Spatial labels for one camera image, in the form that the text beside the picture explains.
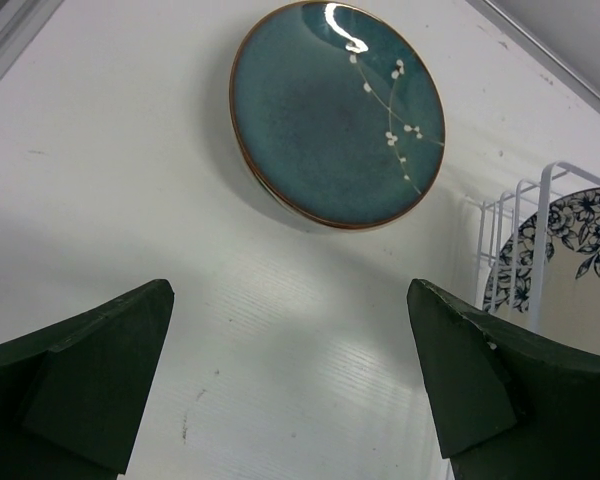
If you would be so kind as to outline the dark red round plate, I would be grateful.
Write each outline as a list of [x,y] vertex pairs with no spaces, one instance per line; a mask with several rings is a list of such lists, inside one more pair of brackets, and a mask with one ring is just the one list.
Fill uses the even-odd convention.
[[290,211],[358,231],[413,210],[442,166],[442,101],[391,26],[350,5],[303,1],[258,21],[231,69],[243,159]]

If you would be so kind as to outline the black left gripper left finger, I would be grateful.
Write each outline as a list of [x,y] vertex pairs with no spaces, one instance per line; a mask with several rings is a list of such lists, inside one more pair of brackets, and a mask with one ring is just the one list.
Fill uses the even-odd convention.
[[173,306],[156,279],[0,344],[0,479],[125,474]]

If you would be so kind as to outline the black white speckled plate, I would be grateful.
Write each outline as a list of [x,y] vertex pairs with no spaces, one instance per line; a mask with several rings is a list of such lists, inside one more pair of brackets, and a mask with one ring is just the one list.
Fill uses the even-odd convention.
[[[482,309],[527,327],[537,217],[508,239],[487,279]],[[600,355],[600,188],[553,201],[547,220],[538,333]]]

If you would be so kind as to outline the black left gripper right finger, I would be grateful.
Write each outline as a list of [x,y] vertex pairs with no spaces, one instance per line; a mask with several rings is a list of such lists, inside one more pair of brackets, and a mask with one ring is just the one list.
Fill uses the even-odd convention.
[[414,279],[409,320],[457,479],[600,479],[600,356]]

